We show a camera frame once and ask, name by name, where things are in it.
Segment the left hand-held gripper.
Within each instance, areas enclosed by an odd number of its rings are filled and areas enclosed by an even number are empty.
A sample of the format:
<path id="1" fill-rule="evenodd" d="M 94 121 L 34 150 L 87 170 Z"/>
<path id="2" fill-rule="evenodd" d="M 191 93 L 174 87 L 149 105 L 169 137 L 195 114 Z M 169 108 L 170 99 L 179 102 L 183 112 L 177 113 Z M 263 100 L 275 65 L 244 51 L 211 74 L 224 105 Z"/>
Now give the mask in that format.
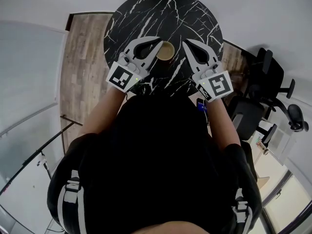
<path id="1" fill-rule="evenodd" d="M 147 71 L 154 62 L 163 42 L 160 37 L 147 36 L 132 40 L 114 61 L 106 81 L 126 93 L 148 76 Z"/>

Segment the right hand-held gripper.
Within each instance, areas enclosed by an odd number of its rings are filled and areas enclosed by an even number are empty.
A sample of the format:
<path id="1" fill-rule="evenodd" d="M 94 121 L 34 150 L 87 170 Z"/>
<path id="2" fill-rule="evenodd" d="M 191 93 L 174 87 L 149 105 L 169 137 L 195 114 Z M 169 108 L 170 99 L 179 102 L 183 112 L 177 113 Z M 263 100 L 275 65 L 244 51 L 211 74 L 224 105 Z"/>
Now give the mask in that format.
<path id="1" fill-rule="evenodd" d="M 182 45 L 194 73 L 192 80 L 195 87 L 207 102 L 223 98 L 234 91 L 229 72 L 223 69 L 212 47 L 194 39 L 186 39 Z"/>

